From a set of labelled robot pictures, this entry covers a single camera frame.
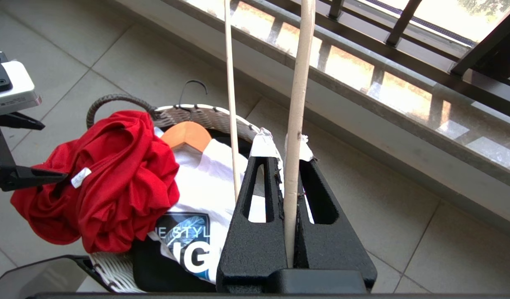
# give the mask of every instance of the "wooden hanger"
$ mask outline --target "wooden hanger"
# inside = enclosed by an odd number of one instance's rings
[[[188,146],[191,146],[203,153],[213,138],[211,138],[211,135],[205,127],[192,121],[192,110],[181,107],[181,99],[183,98],[183,92],[185,92],[185,86],[192,82],[202,85],[205,88],[205,95],[207,95],[207,87],[204,83],[198,80],[187,81],[181,91],[178,106],[180,109],[190,112],[189,121],[183,121],[182,123],[178,123],[166,130],[166,132],[164,132],[161,136],[161,140],[166,142],[166,144],[168,144],[172,149],[182,146],[183,144],[187,144]]]

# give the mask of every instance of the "graphic print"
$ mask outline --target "graphic print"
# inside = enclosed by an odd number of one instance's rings
[[[209,280],[210,223],[204,213],[168,212],[156,222],[156,233],[188,272]]]

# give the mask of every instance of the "white device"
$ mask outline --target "white device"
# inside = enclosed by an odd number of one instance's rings
[[[41,97],[34,91],[35,86],[24,65],[18,61],[2,63],[6,70],[12,89],[0,92],[0,115],[39,106]]]

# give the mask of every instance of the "white t-shirt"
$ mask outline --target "white t-shirt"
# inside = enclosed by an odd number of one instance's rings
[[[216,283],[216,269],[235,209],[231,148],[212,140],[203,153],[190,146],[174,150],[179,201],[159,218],[153,240],[161,254],[188,272]],[[243,179],[248,161],[238,155]],[[257,213],[264,215],[264,210]]]

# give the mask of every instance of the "wooden stick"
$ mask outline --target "wooden stick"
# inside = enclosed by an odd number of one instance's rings
[[[285,164],[285,246],[288,267],[293,267],[294,240],[297,216],[297,176],[299,175],[299,148],[303,129],[306,83],[309,75],[310,48],[314,33],[315,0],[301,0],[299,44],[295,59],[294,81],[290,99],[290,113]]]
[[[238,200],[238,193],[240,193],[240,172],[238,171],[237,156],[238,156],[238,137],[236,132],[236,107],[235,107],[235,83],[233,77],[233,46],[231,43],[231,10],[230,0],[224,0],[224,17],[225,22],[225,49],[226,49],[226,63],[227,63],[227,95],[229,98],[229,121],[231,132],[231,155],[233,156],[233,182],[235,186],[235,202]]]

